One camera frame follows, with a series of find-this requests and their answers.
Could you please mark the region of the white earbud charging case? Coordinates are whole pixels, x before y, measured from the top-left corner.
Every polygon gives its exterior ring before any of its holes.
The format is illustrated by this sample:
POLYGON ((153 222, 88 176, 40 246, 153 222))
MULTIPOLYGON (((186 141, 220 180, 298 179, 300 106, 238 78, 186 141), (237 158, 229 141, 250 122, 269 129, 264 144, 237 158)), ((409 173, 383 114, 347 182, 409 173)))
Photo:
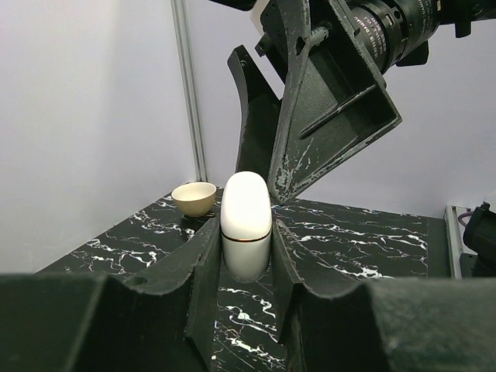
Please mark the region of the white earbud charging case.
POLYGON ((251 171, 227 181, 221 202, 222 255, 236 281, 258 280, 270 261, 272 211, 265 180, 251 171))

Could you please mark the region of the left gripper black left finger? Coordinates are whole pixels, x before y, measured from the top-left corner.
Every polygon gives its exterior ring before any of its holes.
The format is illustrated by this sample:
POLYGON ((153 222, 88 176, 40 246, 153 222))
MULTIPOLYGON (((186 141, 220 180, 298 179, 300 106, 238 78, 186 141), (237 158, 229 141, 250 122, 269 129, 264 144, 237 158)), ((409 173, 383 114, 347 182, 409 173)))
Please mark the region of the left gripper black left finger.
POLYGON ((3 371, 207 371, 219 220, 127 280, 96 273, 1 278, 3 371))

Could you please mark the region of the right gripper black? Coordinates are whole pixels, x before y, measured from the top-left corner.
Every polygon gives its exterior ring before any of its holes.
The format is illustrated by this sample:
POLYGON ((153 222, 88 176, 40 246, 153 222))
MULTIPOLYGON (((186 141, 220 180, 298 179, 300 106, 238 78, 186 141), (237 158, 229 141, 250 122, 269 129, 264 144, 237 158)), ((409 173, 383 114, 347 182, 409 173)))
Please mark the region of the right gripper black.
POLYGON ((268 180, 283 204, 401 116, 344 1, 269 1, 254 18, 262 32, 256 50, 285 81, 284 94, 281 103, 244 46, 233 50, 227 64, 241 109, 236 171, 268 180))

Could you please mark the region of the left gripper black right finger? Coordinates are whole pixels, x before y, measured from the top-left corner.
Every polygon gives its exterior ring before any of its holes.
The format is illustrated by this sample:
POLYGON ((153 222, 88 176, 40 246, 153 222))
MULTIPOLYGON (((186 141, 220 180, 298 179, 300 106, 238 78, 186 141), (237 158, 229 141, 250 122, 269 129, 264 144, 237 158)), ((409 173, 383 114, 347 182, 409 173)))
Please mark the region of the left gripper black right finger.
POLYGON ((495 281, 355 281, 298 272, 299 241, 272 228, 277 338, 289 371, 493 371, 495 281))

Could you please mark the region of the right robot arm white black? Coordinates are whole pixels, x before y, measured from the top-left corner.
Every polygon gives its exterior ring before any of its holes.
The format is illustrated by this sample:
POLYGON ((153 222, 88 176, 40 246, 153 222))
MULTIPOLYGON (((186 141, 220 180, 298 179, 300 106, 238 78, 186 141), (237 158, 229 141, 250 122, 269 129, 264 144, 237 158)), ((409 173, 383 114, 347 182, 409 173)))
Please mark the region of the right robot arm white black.
POLYGON ((237 171, 286 202, 401 122, 387 91, 393 66, 423 65, 441 25, 459 38, 493 19, 493 1, 230 1, 249 12, 284 84, 277 97, 244 46, 229 56, 242 122, 237 171))

